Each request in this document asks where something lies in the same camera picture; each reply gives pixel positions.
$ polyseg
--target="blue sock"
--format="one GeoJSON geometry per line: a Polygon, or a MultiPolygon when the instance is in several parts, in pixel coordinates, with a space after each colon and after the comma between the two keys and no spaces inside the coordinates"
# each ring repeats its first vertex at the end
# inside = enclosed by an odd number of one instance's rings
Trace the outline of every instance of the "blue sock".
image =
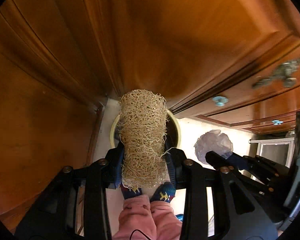
{"type": "Polygon", "coordinates": [[[170,181],[166,181],[164,184],[160,185],[154,192],[150,202],[152,201],[165,201],[170,203],[176,194],[176,188],[170,181]]]}
{"type": "Polygon", "coordinates": [[[120,188],[124,199],[133,198],[142,195],[142,190],[139,187],[127,188],[121,184],[120,188]]]}

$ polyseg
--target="bucket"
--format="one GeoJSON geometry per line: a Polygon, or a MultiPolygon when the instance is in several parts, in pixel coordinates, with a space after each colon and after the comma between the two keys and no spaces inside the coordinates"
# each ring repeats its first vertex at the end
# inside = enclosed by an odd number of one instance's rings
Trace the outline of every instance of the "bucket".
{"type": "MultiPolygon", "coordinates": [[[[173,116],[173,113],[170,110],[167,110],[167,113],[168,113],[168,117],[167,117],[168,120],[166,122],[167,134],[171,136],[173,146],[179,148],[181,142],[181,132],[180,132],[180,126],[178,124],[178,120],[173,116]]],[[[114,119],[114,122],[110,130],[111,148],[116,148],[120,141],[119,131],[117,128],[119,119],[120,119],[120,115],[118,114],[117,117],[114,119]]]]}

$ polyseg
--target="tile floor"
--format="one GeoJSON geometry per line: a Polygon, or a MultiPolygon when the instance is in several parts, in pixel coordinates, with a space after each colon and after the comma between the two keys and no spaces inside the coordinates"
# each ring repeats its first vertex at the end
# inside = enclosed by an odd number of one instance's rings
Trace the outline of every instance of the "tile floor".
{"type": "MultiPolygon", "coordinates": [[[[120,111],[120,106],[117,101],[109,99],[104,116],[102,119],[100,132],[98,136],[98,141],[96,145],[94,161],[104,158],[107,151],[111,148],[110,145],[110,129],[114,119],[120,111]]],[[[249,139],[252,138],[252,133],[234,130],[230,128],[220,127],[208,123],[204,123],[198,120],[193,120],[190,118],[178,119],[180,129],[181,129],[181,144],[180,149],[182,149],[187,158],[193,159],[198,162],[197,157],[194,153],[193,145],[197,139],[204,133],[219,129],[221,132],[226,133],[229,139],[233,143],[234,152],[239,155],[248,155],[249,153],[249,139]]],[[[205,168],[212,169],[211,166],[200,163],[205,168]]],[[[151,195],[155,189],[143,189],[145,194],[151,195]]],[[[107,204],[108,204],[108,214],[111,226],[112,234],[116,233],[119,228],[118,217],[122,210],[123,196],[121,190],[107,189],[107,204]]],[[[171,206],[174,209],[175,214],[183,214],[184,204],[185,204],[186,190],[178,190],[176,192],[176,197],[172,200],[171,206]]],[[[208,217],[209,219],[213,215],[212,206],[212,194],[211,189],[207,189],[208,195],[208,217]]]]}

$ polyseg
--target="crumpled plastic bag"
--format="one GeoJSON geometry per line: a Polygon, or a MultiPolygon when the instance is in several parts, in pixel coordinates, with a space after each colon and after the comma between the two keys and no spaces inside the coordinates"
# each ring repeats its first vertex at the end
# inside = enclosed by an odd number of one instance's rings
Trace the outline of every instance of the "crumpled plastic bag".
{"type": "Polygon", "coordinates": [[[221,130],[211,130],[197,139],[197,142],[194,144],[194,150],[198,160],[208,164],[206,162],[207,152],[214,151],[227,159],[232,155],[233,144],[225,133],[221,133],[221,130]]]}

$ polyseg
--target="person's leg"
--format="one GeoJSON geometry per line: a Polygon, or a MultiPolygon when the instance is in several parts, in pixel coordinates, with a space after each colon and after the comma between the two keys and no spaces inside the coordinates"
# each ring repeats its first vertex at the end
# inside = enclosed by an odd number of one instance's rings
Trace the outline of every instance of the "person's leg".
{"type": "Polygon", "coordinates": [[[157,240],[179,240],[182,222],[170,207],[176,189],[170,182],[161,185],[151,198],[151,213],[157,228],[157,240]]]}
{"type": "MultiPolygon", "coordinates": [[[[129,240],[131,233],[139,229],[151,240],[156,240],[156,227],[151,216],[150,201],[147,195],[142,195],[141,189],[133,193],[122,187],[125,198],[123,211],[119,216],[119,231],[112,237],[113,240],[129,240]]],[[[133,233],[133,240],[146,240],[140,232],[133,233]]]]}

